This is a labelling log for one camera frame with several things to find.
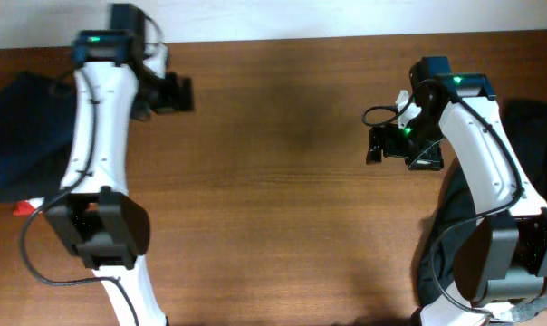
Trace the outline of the dark blue shorts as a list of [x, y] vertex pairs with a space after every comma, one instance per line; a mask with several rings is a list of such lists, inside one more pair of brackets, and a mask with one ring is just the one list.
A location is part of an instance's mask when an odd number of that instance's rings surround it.
[[0, 91], [0, 156], [11, 149], [53, 151], [72, 146], [73, 87], [22, 72]]

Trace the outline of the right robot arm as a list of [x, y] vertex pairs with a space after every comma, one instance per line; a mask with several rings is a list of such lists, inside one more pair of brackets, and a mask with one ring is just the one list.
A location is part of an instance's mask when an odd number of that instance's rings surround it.
[[369, 125], [368, 164], [401, 158], [440, 170], [449, 141], [474, 201], [474, 232], [459, 247], [454, 280], [419, 308], [415, 325], [505, 325], [547, 310], [547, 201], [525, 174], [482, 73], [455, 74], [444, 56], [409, 71], [391, 117]]

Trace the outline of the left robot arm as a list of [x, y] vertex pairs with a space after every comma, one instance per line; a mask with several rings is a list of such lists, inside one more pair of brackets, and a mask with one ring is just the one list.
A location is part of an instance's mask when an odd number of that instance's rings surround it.
[[126, 181], [130, 121], [194, 109], [191, 79], [168, 70], [162, 41], [147, 41], [151, 22], [137, 6], [114, 3], [107, 28], [78, 33], [72, 152], [59, 192], [42, 209], [69, 254], [103, 285], [121, 325], [168, 324], [149, 279], [149, 216]]

